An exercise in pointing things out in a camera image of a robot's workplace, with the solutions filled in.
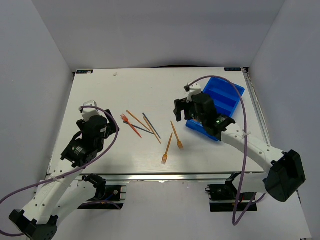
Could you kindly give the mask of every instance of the wooden stick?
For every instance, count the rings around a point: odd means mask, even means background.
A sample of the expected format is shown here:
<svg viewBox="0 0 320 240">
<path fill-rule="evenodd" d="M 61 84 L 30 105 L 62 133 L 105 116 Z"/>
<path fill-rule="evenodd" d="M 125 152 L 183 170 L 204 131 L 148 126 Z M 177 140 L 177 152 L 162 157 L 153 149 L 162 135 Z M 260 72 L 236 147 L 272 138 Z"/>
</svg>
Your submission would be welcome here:
<svg viewBox="0 0 320 240">
<path fill-rule="evenodd" d="M 165 154 L 166 154 L 166 155 L 168 154 L 168 151 L 169 151 L 169 147 L 170 147 L 170 143 L 171 143 L 172 135 L 173 135 L 173 133 L 171 133 L 171 136 L 170 136 L 170 139 L 169 139 L 168 145 L 166 146 L 166 150 L 165 150 Z"/>
<path fill-rule="evenodd" d="M 136 126 L 136 125 L 133 125 L 133 124 L 132 124 L 132 126 L 134 126 L 136 129 L 140 129 L 141 131 L 144 131 L 144 132 L 146 132 L 148 134 L 152 134 L 153 135 L 152 131 L 145 130 L 144 128 Z"/>
<path fill-rule="evenodd" d="M 131 115 L 131 117 L 133 117 L 135 120 L 137 120 L 142 126 L 144 126 L 149 132 L 150 132 L 150 129 L 147 128 L 146 125 L 144 125 L 138 118 L 136 118 L 131 112 L 129 112 L 128 110 L 126 111 L 128 114 Z"/>
<path fill-rule="evenodd" d="M 148 121 L 148 123 L 149 123 L 148 126 L 149 126 L 151 129 L 153 129 L 153 130 L 155 131 L 155 133 L 158 135 L 158 137 L 161 139 L 159 133 L 157 132 L 157 130 L 155 129 L 155 127 L 152 125 L 152 123 L 150 122 L 150 120 L 147 118 L 147 116 L 146 116 L 144 113 L 142 113 L 142 115 L 147 119 L 147 121 Z"/>
<path fill-rule="evenodd" d="M 170 122 L 171 122 L 171 125 L 172 125 L 172 128 L 173 128 L 174 135 L 175 135 L 176 139 L 179 141 L 179 137 L 178 137 L 176 128 L 175 128 L 175 126 L 174 126 L 174 123 L 173 123 L 172 121 L 170 121 Z"/>
<path fill-rule="evenodd" d="M 156 139 L 160 142 L 160 139 L 158 138 L 157 134 L 155 133 L 154 129 L 150 126 L 150 123 L 147 121 L 147 119 L 145 117 L 143 117 L 143 119 L 145 120 L 146 124 L 148 124 L 149 128 L 151 129 L 151 131 L 153 132 L 153 134 L 155 135 Z"/>
</svg>

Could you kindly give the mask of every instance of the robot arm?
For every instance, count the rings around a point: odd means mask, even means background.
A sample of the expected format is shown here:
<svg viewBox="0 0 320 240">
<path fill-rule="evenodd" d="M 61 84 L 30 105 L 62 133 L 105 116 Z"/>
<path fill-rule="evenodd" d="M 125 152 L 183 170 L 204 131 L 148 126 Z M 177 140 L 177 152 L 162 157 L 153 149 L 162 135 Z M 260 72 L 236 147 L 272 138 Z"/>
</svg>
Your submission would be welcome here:
<svg viewBox="0 0 320 240">
<path fill-rule="evenodd" d="M 244 152 L 243 129 L 231 117 L 218 113 L 208 94 L 192 91 L 188 97 L 175 100 L 174 105 L 178 122 L 184 111 L 185 120 L 200 122 L 209 135 Z M 246 173 L 241 192 L 269 193 L 276 200 L 285 202 L 306 180 L 300 155 L 293 150 L 283 152 L 252 135 L 247 136 L 247 141 L 247 156 L 261 166 L 264 173 Z M 240 173 L 234 173 L 225 184 L 237 193 L 239 182 Z"/>
<path fill-rule="evenodd" d="M 97 104 L 92 100 L 84 106 L 97 107 Z M 74 191 L 63 197 L 70 184 L 82 173 L 82 169 L 57 179 L 58 176 L 75 171 L 92 161 L 103 150 L 104 139 L 116 132 L 116 124 L 111 119 L 100 116 L 96 109 L 81 108 L 80 111 L 83 120 L 76 123 L 80 131 L 61 154 L 61 161 L 50 176 L 54 181 L 44 184 L 22 210 L 14 210 L 9 216 L 17 228 L 31 240 L 53 238 L 58 224 L 66 216 L 88 199 L 95 197 L 99 200 L 105 194 L 106 182 L 91 174 L 84 177 L 84 181 Z"/>
</svg>

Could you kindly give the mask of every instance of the white table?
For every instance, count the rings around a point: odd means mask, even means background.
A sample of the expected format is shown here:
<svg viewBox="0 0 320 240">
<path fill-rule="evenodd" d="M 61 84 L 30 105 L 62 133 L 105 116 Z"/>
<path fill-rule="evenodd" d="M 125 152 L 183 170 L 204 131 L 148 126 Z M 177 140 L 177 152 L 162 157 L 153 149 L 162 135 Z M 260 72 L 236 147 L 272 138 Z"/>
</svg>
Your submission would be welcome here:
<svg viewBox="0 0 320 240">
<path fill-rule="evenodd" d="M 245 88 L 243 101 L 248 130 L 263 140 L 242 72 L 225 72 L 223 68 L 101 69 L 75 75 L 49 172 L 54 170 L 60 154 L 78 131 L 79 106 L 95 100 L 101 108 L 111 110 L 120 133 L 110 152 L 84 173 L 105 174 L 103 177 L 109 184 L 129 184 L 122 210 L 76 210 L 59 226 L 54 239 L 299 240 L 311 237 L 296 193 L 285 203 L 267 196 L 258 204 L 258 211 L 248 212 L 236 227 L 232 226 L 231 212 L 210 212 L 204 188 L 208 183 L 223 183 L 228 173 L 240 171 L 243 154 L 188 129 L 184 120 L 175 126 L 185 149 L 180 151 L 173 138 L 167 164 L 161 164 L 172 132 L 170 120 L 175 119 L 174 100 L 185 97 L 186 83 L 206 75 L 218 75 Z M 200 82 L 201 86 L 208 80 Z M 126 110 L 140 119 L 144 112 L 162 137 L 162 144 L 142 131 L 140 139 L 123 124 L 120 114 Z M 243 125 L 240 106 L 233 118 Z M 262 171 L 251 159 L 246 170 Z M 76 186 L 74 181 L 68 191 Z"/>
<path fill-rule="evenodd" d="M 208 137 L 187 128 L 186 121 L 175 121 L 174 100 L 186 96 L 184 86 L 206 75 L 218 75 L 245 88 L 243 101 L 248 118 L 248 131 L 263 139 L 247 83 L 241 71 L 226 72 L 224 68 L 146 68 L 146 69 L 95 69 L 92 74 L 76 74 L 68 100 L 63 123 L 57 138 L 49 173 L 60 161 L 61 153 L 71 138 L 79 131 L 77 120 L 81 119 L 79 107 L 95 100 L 99 107 L 110 109 L 120 132 L 115 145 L 99 161 L 84 170 L 84 174 L 185 174 L 185 173 L 232 173 L 242 167 L 243 154 L 233 147 L 215 142 Z M 202 89 L 208 79 L 202 80 Z M 140 131 L 142 138 L 126 124 L 120 115 L 139 125 L 126 110 L 142 121 L 142 112 L 147 115 L 161 136 L 159 144 L 155 136 Z M 243 112 L 239 104 L 233 118 L 243 126 Z M 178 149 L 173 136 L 167 164 L 161 164 L 166 146 L 173 132 L 170 120 L 183 143 L 184 150 Z M 251 159 L 246 165 L 247 172 L 261 172 L 262 169 Z"/>
</svg>

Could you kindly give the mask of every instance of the white wall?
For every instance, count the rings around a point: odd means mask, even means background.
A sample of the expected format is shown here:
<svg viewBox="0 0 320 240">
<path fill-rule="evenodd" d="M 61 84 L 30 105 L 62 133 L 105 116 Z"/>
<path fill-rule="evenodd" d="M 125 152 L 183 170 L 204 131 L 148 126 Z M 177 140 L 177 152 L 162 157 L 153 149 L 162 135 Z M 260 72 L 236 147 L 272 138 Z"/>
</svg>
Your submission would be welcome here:
<svg viewBox="0 0 320 240">
<path fill-rule="evenodd" d="M 46 175 L 72 85 L 72 73 L 31 0 L 1 1 L 0 83 L 2 198 Z M 0 206 L 2 230 L 18 233 L 8 216 L 32 195 L 20 193 Z"/>
<path fill-rule="evenodd" d="M 250 68 L 272 144 L 301 154 L 302 207 L 320 239 L 320 1 L 286 0 Z"/>
<path fill-rule="evenodd" d="M 33 0 L 83 68 L 248 67 L 284 0 Z"/>
</svg>

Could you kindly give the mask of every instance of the blue plastic bin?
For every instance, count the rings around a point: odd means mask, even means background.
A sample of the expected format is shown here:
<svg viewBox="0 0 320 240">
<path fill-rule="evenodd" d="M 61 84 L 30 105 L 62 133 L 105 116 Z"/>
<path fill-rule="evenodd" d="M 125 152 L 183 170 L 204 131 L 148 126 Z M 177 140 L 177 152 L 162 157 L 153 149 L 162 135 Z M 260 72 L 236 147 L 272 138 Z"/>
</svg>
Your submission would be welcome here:
<svg viewBox="0 0 320 240">
<path fill-rule="evenodd" d="M 235 86 L 242 96 L 245 92 L 245 89 L 237 84 L 235 84 Z M 209 94 L 213 99 L 218 113 L 227 115 L 229 117 L 232 117 L 238 106 L 238 103 L 240 102 L 240 97 L 230 83 L 218 77 L 212 77 L 205 86 L 203 92 L 205 94 Z M 186 126 L 218 142 L 217 138 L 210 136 L 204 130 L 201 123 L 194 120 L 188 120 L 186 121 Z"/>
</svg>

